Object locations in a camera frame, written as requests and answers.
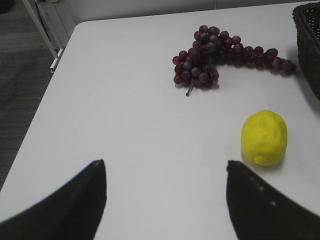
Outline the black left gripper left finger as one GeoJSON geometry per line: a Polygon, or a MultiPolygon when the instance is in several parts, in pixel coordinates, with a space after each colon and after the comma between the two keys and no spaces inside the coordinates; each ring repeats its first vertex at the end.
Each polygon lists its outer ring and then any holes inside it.
{"type": "Polygon", "coordinates": [[[107,202],[104,161],[95,160],[51,195],[1,222],[2,240],[92,240],[107,202]]]}

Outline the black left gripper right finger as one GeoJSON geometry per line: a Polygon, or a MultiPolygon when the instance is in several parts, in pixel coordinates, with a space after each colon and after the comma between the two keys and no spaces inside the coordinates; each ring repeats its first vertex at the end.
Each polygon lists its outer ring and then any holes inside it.
{"type": "Polygon", "coordinates": [[[318,240],[320,217],[240,161],[227,164],[226,203],[239,240],[318,240]]]}

